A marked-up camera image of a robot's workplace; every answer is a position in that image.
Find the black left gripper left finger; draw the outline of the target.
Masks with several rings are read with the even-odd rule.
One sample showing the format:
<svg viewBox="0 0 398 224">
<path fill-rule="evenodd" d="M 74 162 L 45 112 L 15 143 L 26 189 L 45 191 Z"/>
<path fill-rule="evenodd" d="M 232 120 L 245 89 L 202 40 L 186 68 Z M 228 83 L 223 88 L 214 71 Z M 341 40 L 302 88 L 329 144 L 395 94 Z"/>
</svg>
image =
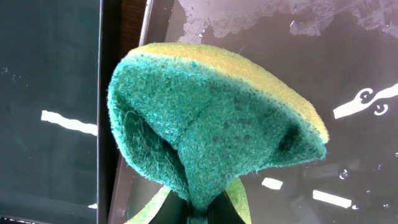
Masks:
<svg viewBox="0 0 398 224">
<path fill-rule="evenodd" d="M 186 224 L 190 204 L 171 191 L 149 224 Z"/>
</svg>

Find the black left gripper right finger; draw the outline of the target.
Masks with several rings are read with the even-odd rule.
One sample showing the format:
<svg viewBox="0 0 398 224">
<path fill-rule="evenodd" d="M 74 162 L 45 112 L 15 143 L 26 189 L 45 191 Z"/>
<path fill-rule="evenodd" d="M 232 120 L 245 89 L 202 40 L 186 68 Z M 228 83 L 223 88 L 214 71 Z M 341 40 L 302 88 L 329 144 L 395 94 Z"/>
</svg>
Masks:
<svg viewBox="0 0 398 224">
<path fill-rule="evenodd" d="M 209 224 L 244 224 L 226 192 L 219 194 L 208 206 Z"/>
</svg>

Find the green and yellow sponge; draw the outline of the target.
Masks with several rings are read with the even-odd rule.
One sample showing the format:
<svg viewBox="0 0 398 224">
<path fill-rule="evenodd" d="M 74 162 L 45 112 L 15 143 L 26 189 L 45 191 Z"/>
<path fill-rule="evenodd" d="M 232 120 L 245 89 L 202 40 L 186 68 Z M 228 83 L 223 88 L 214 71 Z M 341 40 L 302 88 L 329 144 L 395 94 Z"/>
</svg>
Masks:
<svg viewBox="0 0 398 224">
<path fill-rule="evenodd" d="M 132 49 L 114 69 L 107 106 L 123 158 L 161 186 L 131 223 L 149 223 L 171 191 L 190 204 L 187 223 L 208 223 L 208 206 L 223 192 L 250 223 L 241 176 L 326 156 L 328 131 L 310 102 L 210 45 Z"/>
</svg>

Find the black water tray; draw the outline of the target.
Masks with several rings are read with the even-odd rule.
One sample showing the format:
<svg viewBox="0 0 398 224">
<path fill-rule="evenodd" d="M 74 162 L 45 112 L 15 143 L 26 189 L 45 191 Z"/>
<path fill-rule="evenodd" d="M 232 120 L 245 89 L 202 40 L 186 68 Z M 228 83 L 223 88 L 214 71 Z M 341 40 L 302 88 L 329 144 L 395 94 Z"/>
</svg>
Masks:
<svg viewBox="0 0 398 224">
<path fill-rule="evenodd" d="M 106 223 L 99 0 L 1 0 L 1 221 Z"/>
</svg>

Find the dark grey serving tray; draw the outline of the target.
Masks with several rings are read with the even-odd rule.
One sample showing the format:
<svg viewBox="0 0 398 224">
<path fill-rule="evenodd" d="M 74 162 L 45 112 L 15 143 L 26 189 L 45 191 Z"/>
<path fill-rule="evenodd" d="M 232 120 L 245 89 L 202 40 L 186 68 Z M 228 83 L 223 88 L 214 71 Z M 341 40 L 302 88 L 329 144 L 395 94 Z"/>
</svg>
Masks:
<svg viewBox="0 0 398 224">
<path fill-rule="evenodd" d="M 315 107 L 322 161 L 241 177 L 253 223 L 397 222 L 397 1 L 123 1 L 121 53 L 146 42 L 236 52 Z"/>
</svg>

